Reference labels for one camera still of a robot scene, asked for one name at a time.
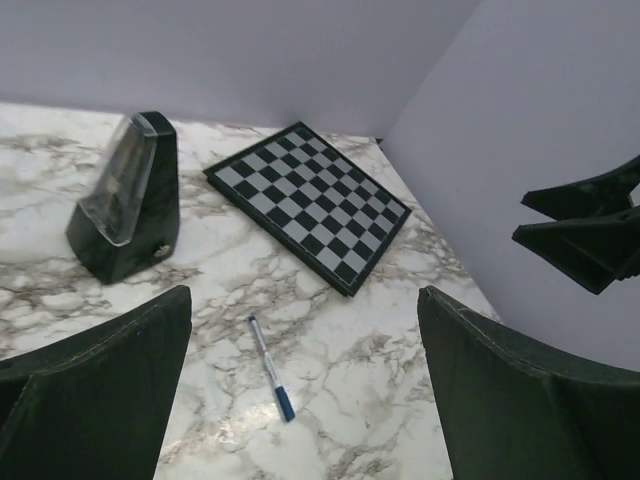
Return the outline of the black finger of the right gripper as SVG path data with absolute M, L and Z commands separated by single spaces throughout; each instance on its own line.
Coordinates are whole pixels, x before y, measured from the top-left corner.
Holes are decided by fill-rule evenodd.
M 512 239 L 594 295 L 639 275 L 639 209 L 521 225 Z
M 569 184 L 529 191 L 521 203 L 554 220 L 611 215 L 633 207 L 639 185 L 639 157 L 604 174 Z

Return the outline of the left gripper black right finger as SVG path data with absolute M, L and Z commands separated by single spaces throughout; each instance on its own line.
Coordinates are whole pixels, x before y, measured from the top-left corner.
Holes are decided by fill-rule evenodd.
M 417 314 L 454 478 L 638 478 L 637 372 L 546 345 L 434 286 Z

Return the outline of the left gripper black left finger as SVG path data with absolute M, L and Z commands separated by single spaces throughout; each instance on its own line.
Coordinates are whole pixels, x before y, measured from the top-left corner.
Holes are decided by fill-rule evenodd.
M 4 479 L 151 479 L 192 331 L 178 285 L 1 363 Z

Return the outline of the blue whiteboard marker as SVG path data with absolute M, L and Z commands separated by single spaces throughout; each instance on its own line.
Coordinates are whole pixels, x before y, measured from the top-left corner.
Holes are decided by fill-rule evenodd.
M 256 342 L 261 353 L 265 368 L 270 378 L 271 385 L 281 410 L 282 416 L 285 422 L 291 422 L 295 418 L 295 410 L 291 404 L 289 396 L 284 388 L 284 385 L 277 373 L 273 358 L 267 348 L 267 344 L 259 325 L 257 318 L 254 315 L 248 317 L 248 323 L 251 326 Z

